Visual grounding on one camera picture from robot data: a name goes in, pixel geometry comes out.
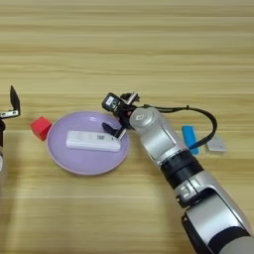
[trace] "black cable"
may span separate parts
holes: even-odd
[[[0,147],[3,147],[4,144],[4,130],[5,130],[5,123],[2,119],[0,119]]]
[[[205,145],[208,141],[210,141],[213,138],[213,136],[216,133],[216,130],[217,130],[217,120],[216,120],[216,118],[210,112],[205,111],[203,109],[195,108],[195,107],[189,107],[188,105],[186,107],[156,107],[156,106],[151,106],[151,105],[145,104],[144,107],[155,107],[162,113],[175,113],[175,112],[179,112],[179,111],[182,111],[182,110],[191,110],[191,111],[195,111],[195,112],[198,112],[198,113],[201,113],[201,114],[205,115],[210,120],[210,122],[212,124],[212,131],[206,137],[200,139],[199,141],[197,141],[196,143],[191,145],[189,147],[190,150],[194,149],[194,148],[197,148],[197,147],[200,147],[202,145]]]

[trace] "white tag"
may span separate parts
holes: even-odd
[[[136,120],[137,120],[137,121],[141,121],[141,120],[144,119],[144,117],[145,117],[144,114],[142,114],[142,115],[137,115],[137,116],[136,116]]]
[[[114,97],[110,96],[110,97],[107,99],[106,104],[107,104],[108,106],[110,106],[110,104],[112,103],[113,100],[114,100]]]

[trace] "red cube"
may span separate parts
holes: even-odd
[[[33,132],[42,141],[45,141],[47,139],[47,135],[51,127],[52,127],[52,123],[43,116],[41,116],[40,118],[35,120],[33,123],[31,123],[31,128]]]

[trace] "blue block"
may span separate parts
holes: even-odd
[[[182,132],[184,136],[185,143],[187,147],[192,146],[194,143],[196,143],[196,137],[194,134],[194,128],[191,125],[184,125],[182,127]],[[198,148],[194,148],[190,150],[194,155],[198,155]]]

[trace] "wood grain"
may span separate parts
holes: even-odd
[[[8,179],[0,208],[0,252],[193,253],[183,211],[131,133],[113,172],[73,176],[56,166],[29,124],[100,110],[109,91],[136,90],[143,103],[211,111],[223,156],[198,156],[254,226],[254,2],[251,0],[1,0],[0,107],[9,86],[22,117],[6,121]],[[169,117],[180,133],[201,116]]]

